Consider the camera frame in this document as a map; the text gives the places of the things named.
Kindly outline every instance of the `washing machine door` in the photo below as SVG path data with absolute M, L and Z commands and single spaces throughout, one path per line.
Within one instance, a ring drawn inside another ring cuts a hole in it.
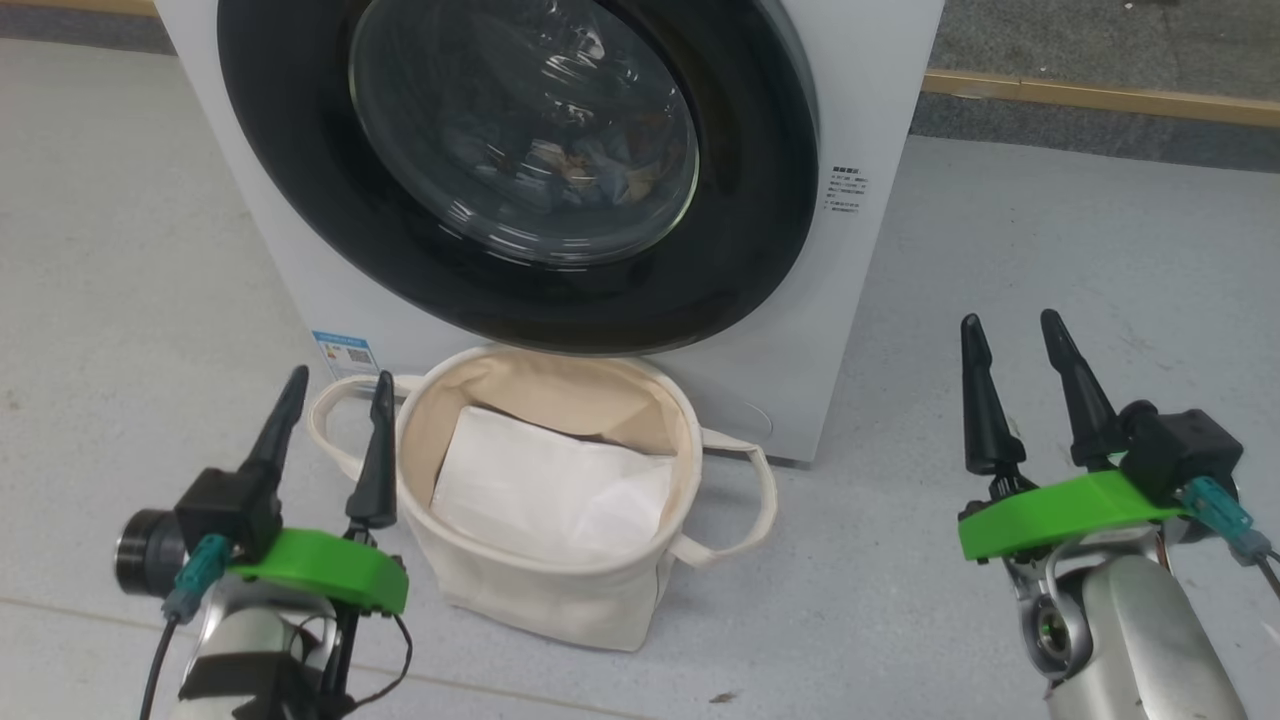
M 746 316 L 808 234 L 817 138 L 741 0 L 221 0 L 232 105 L 282 193 L 424 310 L 625 355 Z

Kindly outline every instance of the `white cloth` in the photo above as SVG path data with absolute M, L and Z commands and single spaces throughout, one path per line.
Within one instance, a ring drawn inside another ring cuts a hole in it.
M 431 511 L 480 542 L 535 560 L 612 560 L 658 532 L 672 462 L 463 407 Z

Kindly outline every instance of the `washing machine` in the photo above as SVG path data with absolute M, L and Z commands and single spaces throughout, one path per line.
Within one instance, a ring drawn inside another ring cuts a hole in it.
M 643 355 L 809 461 L 942 0 L 157 0 L 335 375 Z

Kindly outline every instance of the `cable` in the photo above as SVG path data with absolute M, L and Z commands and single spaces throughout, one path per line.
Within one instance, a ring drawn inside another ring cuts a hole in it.
M 324 612 L 317 612 L 315 615 L 307 615 L 301 623 L 293 625 L 293 634 L 289 635 L 289 641 L 284 643 L 284 652 L 293 652 L 293 641 L 302 635 L 302 629 L 306 628 L 307 623 L 312 620 L 337 620 L 333 615 L 326 615 Z
M 156 683 L 160 682 L 160 667 L 164 666 L 164 656 L 169 652 L 169 642 L 173 641 L 173 632 L 178 628 L 178 616 L 170 615 L 169 621 L 160 633 L 160 644 L 156 646 L 156 656 L 151 660 L 151 674 L 147 675 L 147 687 L 142 691 L 142 711 L 138 720 L 150 720 L 151 703 L 156 700 Z
M 361 708 L 361 707 L 364 707 L 364 706 L 366 706 L 366 705 L 369 705 L 371 702 L 383 700 L 392 691 L 394 691 L 396 687 L 399 685 L 402 680 L 404 680 L 406 675 L 408 675 L 408 666 L 413 661 L 413 638 L 410 637 L 408 628 L 404 626 L 404 620 L 402 620 L 399 615 L 392 615 L 392 620 L 396 620 L 396 624 L 399 625 L 399 628 L 401 628 L 401 634 L 404 635 L 404 667 L 401 669 L 399 678 L 396 678 L 394 680 L 392 680 L 385 688 L 378 691 L 376 693 L 374 693 L 374 694 L 366 697 L 365 700 L 357 702 L 356 705 L 351 706 L 351 712 L 355 712 L 356 710 L 358 710 L 358 708 Z
M 1267 555 L 1274 556 L 1275 551 L 1268 551 Z M 1262 570 L 1267 584 L 1271 585 L 1271 592 L 1276 593 L 1276 598 L 1280 600 L 1280 578 L 1276 578 L 1276 571 L 1271 568 L 1271 562 L 1267 561 L 1265 555 L 1258 556 L 1258 569 Z

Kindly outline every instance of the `green mount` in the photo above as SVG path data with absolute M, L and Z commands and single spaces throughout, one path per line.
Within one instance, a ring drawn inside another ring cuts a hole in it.
M 1152 505 L 1119 470 L 1103 470 L 1006 497 L 960 520 L 960 546 L 965 560 L 1005 557 L 1180 512 Z
M 408 598 L 408 574 L 394 559 L 324 530 L 285 528 L 261 562 L 228 571 L 370 612 L 401 615 Z

